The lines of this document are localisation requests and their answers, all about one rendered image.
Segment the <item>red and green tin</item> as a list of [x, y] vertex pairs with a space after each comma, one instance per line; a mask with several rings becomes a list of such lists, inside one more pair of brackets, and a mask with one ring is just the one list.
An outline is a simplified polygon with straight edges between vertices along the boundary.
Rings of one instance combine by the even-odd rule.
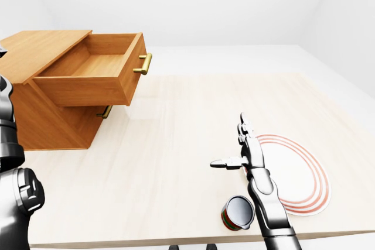
[[221, 220], [231, 231], [248, 230], [254, 221], [253, 204], [244, 196], [232, 196], [221, 211]]

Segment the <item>white plate with red rings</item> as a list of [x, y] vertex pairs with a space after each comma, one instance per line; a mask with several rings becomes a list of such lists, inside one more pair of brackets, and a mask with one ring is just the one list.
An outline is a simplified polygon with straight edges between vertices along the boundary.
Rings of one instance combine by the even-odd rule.
[[265, 168], [287, 213], [311, 216], [329, 205], [332, 188], [323, 165], [307, 148], [276, 134], [258, 135]]

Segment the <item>wooden cabinet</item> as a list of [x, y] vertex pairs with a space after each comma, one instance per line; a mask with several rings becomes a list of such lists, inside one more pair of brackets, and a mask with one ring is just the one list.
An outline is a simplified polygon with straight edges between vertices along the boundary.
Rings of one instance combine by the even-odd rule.
[[0, 74], [13, 85], [11, 101], [18, 140], [25, 150], [77, 149], [73, 130], [58, 107], [33, 81], [91, 30], [29, 30], [0, 40], [7, 49]]

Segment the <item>closed wooden drawer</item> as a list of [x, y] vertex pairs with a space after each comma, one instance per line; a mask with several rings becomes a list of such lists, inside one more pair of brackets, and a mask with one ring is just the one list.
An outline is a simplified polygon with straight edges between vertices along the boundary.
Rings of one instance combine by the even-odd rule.
[[86, 106], [86, 107], [61, 107], [64, 120], [73, 130], [73, 139], [78, 145], [74, 148], [88, 149], [103, 121], [102, 114], [106, 106]]

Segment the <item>open wooden drawer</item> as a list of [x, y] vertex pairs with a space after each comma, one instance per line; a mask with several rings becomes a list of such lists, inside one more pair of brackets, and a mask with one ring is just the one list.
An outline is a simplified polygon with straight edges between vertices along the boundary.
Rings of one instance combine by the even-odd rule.
[[33, 81], [61, 107], [130, 105], [144, 55], [142, 33], [89, 34]]

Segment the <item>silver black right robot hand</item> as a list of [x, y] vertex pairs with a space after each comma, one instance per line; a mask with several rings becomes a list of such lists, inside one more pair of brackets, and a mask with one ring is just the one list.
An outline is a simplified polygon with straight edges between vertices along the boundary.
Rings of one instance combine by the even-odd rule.
[[244, 167], [247, 170], [248, 185], [254, 185], [256, 193], [277, 196], [277, 186], [270, 176], [270, 171], [265, 167], [260, 141], [255, 136], [254, 127], [244, 112], [240, 113], [237, 133], [238, 143], [241, 146], [240, 156], [214, 160], [210, 163], [210, 167], [227, 170]]

